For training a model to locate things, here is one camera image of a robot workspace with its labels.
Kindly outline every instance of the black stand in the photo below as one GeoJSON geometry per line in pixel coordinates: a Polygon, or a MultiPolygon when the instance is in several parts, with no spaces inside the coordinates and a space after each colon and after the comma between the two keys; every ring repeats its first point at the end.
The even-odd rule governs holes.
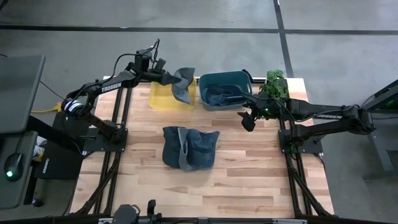
{"type": "MultiPolygon", "coordinates": [[[[386,108],[386,105],[393,102],[397,104],[398,100],[398,80],[379,90],[373,95],[374,99],[365,104],[366,108],[373,114],[373,118],[390,118],[398,116],[398,108],[386,108]]],[[[394,120],[377,120],[373,122],[377,126],[377,130],[368,135],[369,142],[379,156],[382,171],[365,175],[365,181],[387,179],[398,177],[398,169],[391,162],[390,153],[397,153],[398,137],[398,119],[394,120]]]]}

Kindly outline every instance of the wooden table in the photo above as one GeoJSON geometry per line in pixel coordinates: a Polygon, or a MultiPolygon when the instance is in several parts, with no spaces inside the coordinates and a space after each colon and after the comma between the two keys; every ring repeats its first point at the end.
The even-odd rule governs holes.
{"type": "MultiPolygon", "coordinates": [[[[288,78],[287,82],[291,98],[308,100],[303,79],[288,78]]],[[[255,130],[249,133],[236,114],[244,108],[206,111],[197,92],[193,111],[159,111],[148,105],[149,90],[148,83],[140,83],[132,91],[127,119],[129,137],[119,167],[113,213],[120,204],[137,204],[145,215],[148,201],[156,199],[155,212],[163,213],[164,217],[294,216],[285,157],[277,140],[278,121],[256,121],[255,130]],[[166,126],[219,131],[214,168],[184,172],[165,165],[162,162],[162,128],[166,126]]],[[[116,91],[101,95],[95,115],[111,119],[115,97],[116,91]]],[[[96,152],[84,160],[71,212],[77,211],[97,187],[103,157],[103,152],[96,152]]],[[[325,209],[333,213],[321,162],[311,154],[302,157],[308,187],[325,209]]],[[[298,194],[304,210],[300,190],[298,194]]],[[[104,195],[101,211],[108,187],[104,195]]]]}

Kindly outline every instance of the green plant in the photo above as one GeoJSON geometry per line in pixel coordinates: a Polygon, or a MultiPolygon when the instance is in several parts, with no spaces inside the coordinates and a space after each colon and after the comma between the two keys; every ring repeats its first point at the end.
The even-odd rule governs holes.
{"type": "Polygon", "coordinates": [[[260,91],[277,99],[286,98],[287,88],[283,71],[269,70],[267,72],[267,83],[260,86],[260,91]]]}

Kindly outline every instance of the concrete floor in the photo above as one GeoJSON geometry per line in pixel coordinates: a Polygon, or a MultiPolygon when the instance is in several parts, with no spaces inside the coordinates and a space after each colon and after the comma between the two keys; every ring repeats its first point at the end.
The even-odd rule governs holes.
{"type": "MultiPolygon", "coordinates": [[[[279,0],[286,29],[398,30],[398,2],[390,0],[279,0]]],[[[278,28],[272,0],[13,0],[0,12],[8,24],[278,28]]],[[[42,81],[66,95],[83,83],[109,75],[116,57],[161,39],[159,56],[171,72],[193,66],[196,75],[249,70],[285,71],[279,34],[180,32],[52,32],[0,30],[0,53],[42,54],[47,58],[42,81]]],[[[311,103],[361,104],[397,79],[397,36],[287,35],[294,77],[305,79],[311,103]]],[[[120,69],[127,59],[120,62],[120,69]]],[[[39,86],[35,110],[59,99],[39,86]]],[[[52,123],[51,114],[39,116],[52,123]]],[[[364,136],[341,133],[322,140],[326,175],[335,213],[345,218],[398,222],[398,181],[364,183],[362,176],[380,169],[364,136]]],[[[0,219],[60,215],[73,181],[39,183],[41,208],[0,211],[0,219]],[[47,193],[42,190],[47,186],[47,193]]]]}

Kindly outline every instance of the yellow cable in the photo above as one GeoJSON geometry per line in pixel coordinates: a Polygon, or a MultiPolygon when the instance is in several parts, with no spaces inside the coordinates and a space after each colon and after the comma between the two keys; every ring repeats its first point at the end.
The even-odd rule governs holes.
{"type": "Polygon", "coordinates": [[[58,102],[53,108],[42,111],[31,111],[32,113],[49,113],[49,112],[60,112],[62,102],[58,102]]]}

